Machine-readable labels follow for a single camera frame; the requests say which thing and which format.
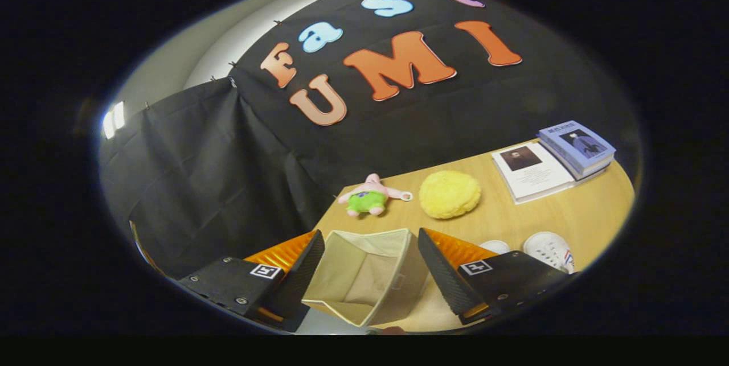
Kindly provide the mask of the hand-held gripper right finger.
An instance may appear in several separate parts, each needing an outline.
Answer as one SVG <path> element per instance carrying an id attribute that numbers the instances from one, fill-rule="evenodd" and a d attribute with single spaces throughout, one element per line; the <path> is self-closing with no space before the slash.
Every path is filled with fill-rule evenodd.
<path id="1" fill-rule="evenodd" d="M 524 252 L 497 254 L 434 229 L 419 229 L 417 247 L 461 324 L 520 311 L 570 277 Z"/>

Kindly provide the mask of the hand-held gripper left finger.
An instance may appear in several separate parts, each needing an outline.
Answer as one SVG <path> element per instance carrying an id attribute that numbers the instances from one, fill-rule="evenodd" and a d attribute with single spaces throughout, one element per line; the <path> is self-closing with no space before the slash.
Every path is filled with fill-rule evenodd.
<path id="1" fill-rule="evenodd" d="M 247 258 L 219 258 L 179 282 L 248 321 L 295 332 L 308 312 L 303 295 L 324 252 L 325 240 L 315 229 Z"/>

